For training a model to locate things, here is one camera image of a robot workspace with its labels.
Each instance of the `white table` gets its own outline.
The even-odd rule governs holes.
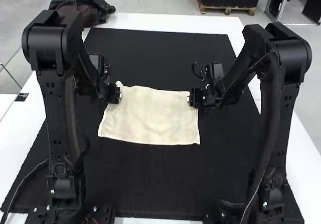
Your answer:
[[[227,34],[235,54],[243,47],[243,25],[238,18],[209,16],[172,16],[116,13],[101,28]],[[83,33],[86,38],[89,30]],[[250,90],[260,107],[259,81],[250,83]],[[45,120],[45,109],[36,76],[30,77],[22,92],[29,92],[25,102],[14,102],[0,122],[0,203],[3,202],[18,171]],[[293,113],[286,169],[288,181],[306,224],[319,223],[321,202],[321,156],[306,133],[297,115]],[[8,223],[23,224],[26,214],[13,214]],[[116,223],[195,223],[193,221],[149,220],[118,218]]]

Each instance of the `wooden pallet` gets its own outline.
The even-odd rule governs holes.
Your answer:
[[[217,6],[205,6],[202,4],[201,0],[197,0],[197,3],[199,5],[201,14],[206,14],[206,10],[208,9],[224,9],[225,10],[225,14],[226,15],[230,15],[231,10],[246,10],[248,11],[247,14],[249,16],[253,16],[255,14],[255,10],[256,7],[251,7],[251,8],[247,8],[247,7],[217,7]]]

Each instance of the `black bag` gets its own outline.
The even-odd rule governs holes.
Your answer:
[[[105,0],[52,0],[49,10],[57,10],[60,16],[70,11],[81,11],[84,16],[84,27],[93,27],[106,23],[107,15],[114,13],[116,8]]]

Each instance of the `cream cloth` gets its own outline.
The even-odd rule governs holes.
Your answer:
[[[121,101],[107,106],[98,136],[151,145],[200,144],[198,110],[187,103],[188,92],[116,85]]]

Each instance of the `gray floor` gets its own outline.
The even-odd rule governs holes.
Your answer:
[[[196,0],[106,0],[115,5],[117,12],[200,15]],[[50,0],[0,0],[0,62],[6,64],[20,47],[21,34],[24,27],[43,9]],[[267,0],[260,0],[255,16],[246,12],[232,11],[232,17],[239,17],[244,25],[260,24],[263,27],[270,22],[264,9]],[[300,13],[302,4],[291,0],[285,7],[281,21],[283,23],[309,23]],[[212,11],[209,16],[223,16],[222,11]],[[321,86],[321,27],[290,26],[292,30],[305,38],[313,50],[313,63],[306,74],[296,101],[295,111],[321,153],[321,97],[318,88]],[[30,67],[19,52],[7,65],[8,70],[23,85],[30,76]],[[20,89],[5,71],[0,72],[0,93],[16,93]]]

